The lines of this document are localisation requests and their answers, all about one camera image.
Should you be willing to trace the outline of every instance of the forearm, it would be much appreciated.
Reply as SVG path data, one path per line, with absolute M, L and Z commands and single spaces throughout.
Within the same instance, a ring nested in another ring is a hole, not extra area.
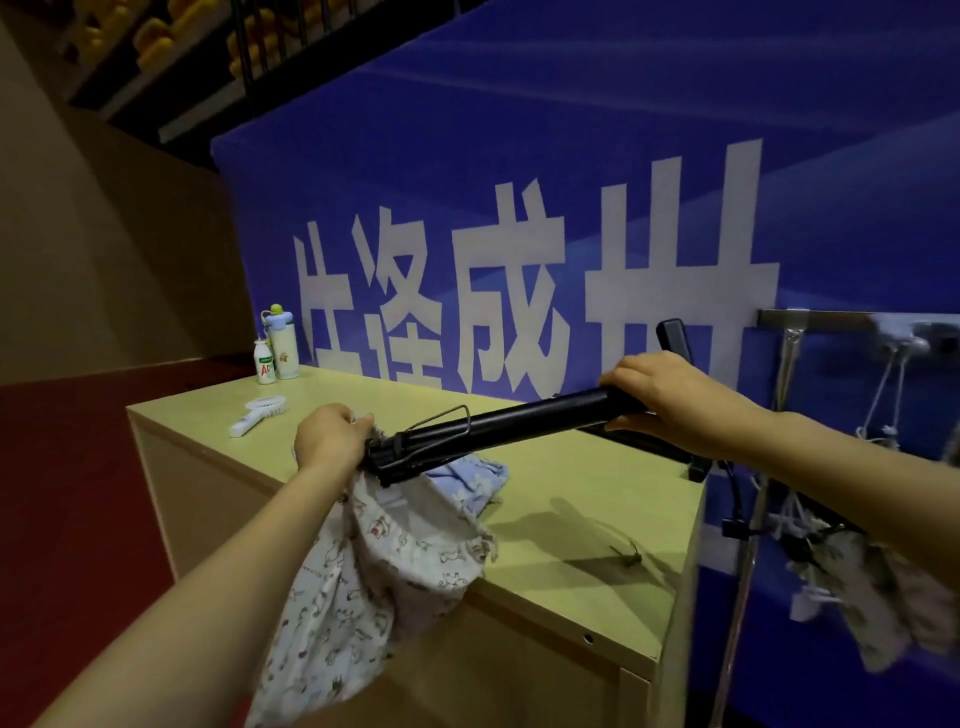
M 960 471 L 784 412 L 742 462 L 833 509 L 960 592 Z
M 38 727 L 224 724 L 304 556 L 350 475 L 300 472 L 114 642 Z

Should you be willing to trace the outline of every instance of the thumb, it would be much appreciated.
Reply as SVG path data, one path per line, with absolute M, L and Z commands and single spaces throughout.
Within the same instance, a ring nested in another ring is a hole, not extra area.
M 367 413 L 363 417 L 358 417 L 353 423 L 353 429 L 365 440 L 370 437 L 370 431 L 373 429 L 373 414 Z
M 618 429 L 629 429 L 633 432 L 641 432 L 645 435 L 653 435 L 660 439 L 665 439 L 666 423 L 657 415 L 651 412 L 644 412 L 638 415 L 623 415 L 610 420 L 604 427 L 608 432 Z

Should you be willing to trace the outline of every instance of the hand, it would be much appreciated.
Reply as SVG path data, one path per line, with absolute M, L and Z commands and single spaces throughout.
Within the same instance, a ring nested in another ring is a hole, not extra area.
M 608 430 L 643 432 L 713 460 L 743 462 L 774 416 L 673 352 L 624 356 L 600 383 L 622 389 L 656 413 L 618 417 Z
M 355 470 L 363 457 L 364 442 L 373 428 L 373 415 L 350 423 L 350 410 L 343 404 L 318 407 L 297 427 L 294 452 L 300 470 L 346 468 Z

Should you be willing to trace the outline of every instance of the yellow tabletop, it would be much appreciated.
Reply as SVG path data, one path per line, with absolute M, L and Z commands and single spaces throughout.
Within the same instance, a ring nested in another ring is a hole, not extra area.
M 341 401 L 358 415 L 372 412 L 388 433 L 457 404 L 474 414 L 516 404 L 313 367 L 300 371 L 272 385 L 251 377 L 130 410 L 139 422 L 278 487 L 296 470 L 297 424 L 319 404 Z M 287 398 L 288 412 L 229 437 L 247 401 L 275 395 Z M 684 479 L 680 463 L 576 431 L 484 455 L 510 468 L 500 502 L 481 519 L 499 544 L 485 594 L 648 672 L 644 666 L 660 657 L 703 485 Z M 634 545 L 642 562 L 627 566 L 617 551 L 632 554 Z

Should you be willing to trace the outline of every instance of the blue backdrop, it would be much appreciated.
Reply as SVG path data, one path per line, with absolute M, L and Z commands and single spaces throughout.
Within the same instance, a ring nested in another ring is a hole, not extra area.
M 531 400 L 678 315 L 698 365 L 766 403 L 758 305 L 960 312 L 947 0 L 491 0 L 213 151 L 254 309 L 283 303 L 301 358 L 367 376 Z M 791 407 L 852 431 L 882 366 L 811 335 Z M 958 416 L 957 374 L 911 364 L 904 448 L 938 456 Z M 955 724 L 954 662 L 866 674 L 835 615 L 788 620 L 782 566 L 766 545 L 736 707 L 777 728 Z M 703 691 L 731 589 L 704 570 Z

